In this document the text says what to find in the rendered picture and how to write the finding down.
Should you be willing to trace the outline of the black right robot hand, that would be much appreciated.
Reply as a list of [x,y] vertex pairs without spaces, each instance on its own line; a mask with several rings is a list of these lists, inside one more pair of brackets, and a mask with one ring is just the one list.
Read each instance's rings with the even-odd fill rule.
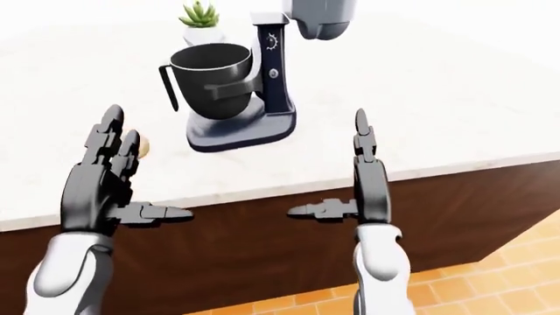
[[374,129],[364,109],[358,109],[353,136],[353,199],[324,199],[318,204],[295,206],[287,215],[297,219],[336,221],[353,217],[360,224],[391,222],[389,182],[383,162],[376,157]]

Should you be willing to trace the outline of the grey navy stand mixer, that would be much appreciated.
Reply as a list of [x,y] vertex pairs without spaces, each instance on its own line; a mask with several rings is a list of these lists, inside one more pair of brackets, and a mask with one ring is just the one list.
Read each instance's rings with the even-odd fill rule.
[[295,20],[304,39],[332,40],[345,32],[357,0],[283,0],[280,12],[255,12],[257,29],[252,67],[246,78],[225,86],[211,86],[211,96],[248,95],[248,106],[226,120],[190,115],[186,137],[200,152],[228,151],[270,144],[289,136],[297,111],[289,97],[285,75],[284,27]]

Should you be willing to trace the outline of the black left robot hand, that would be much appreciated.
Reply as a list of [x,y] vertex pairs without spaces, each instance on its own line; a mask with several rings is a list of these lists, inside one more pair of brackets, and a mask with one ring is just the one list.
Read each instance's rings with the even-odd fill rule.
[[193,213],[175,206],[132,202],[130,178],[139,165],[140,136],[123,133],[124,113],[114,104],[92,128],[81,162],[70,171],[60,202],[61,231],[112,236],[119,225],[157,228],[188,222]]

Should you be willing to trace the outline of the green succulent in white pot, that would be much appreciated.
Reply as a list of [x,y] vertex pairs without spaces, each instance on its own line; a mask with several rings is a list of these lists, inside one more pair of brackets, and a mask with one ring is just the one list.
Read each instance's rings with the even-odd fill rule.
[[183,4],[185,15],[178,20],[185,25],[183,39],[187,46],[225,43],[226,35],[219,27],[220,14],[212,3],[192,0]]

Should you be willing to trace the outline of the dark brown wooden counter cabinet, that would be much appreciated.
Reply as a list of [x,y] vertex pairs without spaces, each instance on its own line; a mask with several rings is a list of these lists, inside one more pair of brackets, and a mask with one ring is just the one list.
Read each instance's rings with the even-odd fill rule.
[[[392,222],[415,272],[477,262],[560,209],[560,161],[390,183]],[[202,206],[191,222],[120,227],[102,315],[183,315],[356,280],[356,223],[288,209],[348,188]]]

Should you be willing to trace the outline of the tan bread roll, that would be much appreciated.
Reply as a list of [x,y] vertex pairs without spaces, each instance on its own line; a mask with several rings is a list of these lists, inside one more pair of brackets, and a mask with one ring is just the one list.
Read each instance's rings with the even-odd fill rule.
[[[124,138],[130,132],[130,129],[125,129],[122,131],[121,139],[124,141]],[[146,138],[142,133],[138,133],[140,137],[140,144],[138,149],[138,158],[142,159],[145,157],[150,151],[150,141]]]

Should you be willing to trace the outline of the black stand mixer bowl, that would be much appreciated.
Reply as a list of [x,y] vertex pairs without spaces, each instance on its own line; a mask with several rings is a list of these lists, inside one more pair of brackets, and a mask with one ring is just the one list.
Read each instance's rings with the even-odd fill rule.
[[237,44],[204,44],[175,52],[158,68],[174,110],[179,109],[170,75],[191,109],[210,120],[239,115],[251,94],[263,91],[261,64],[252,51]]

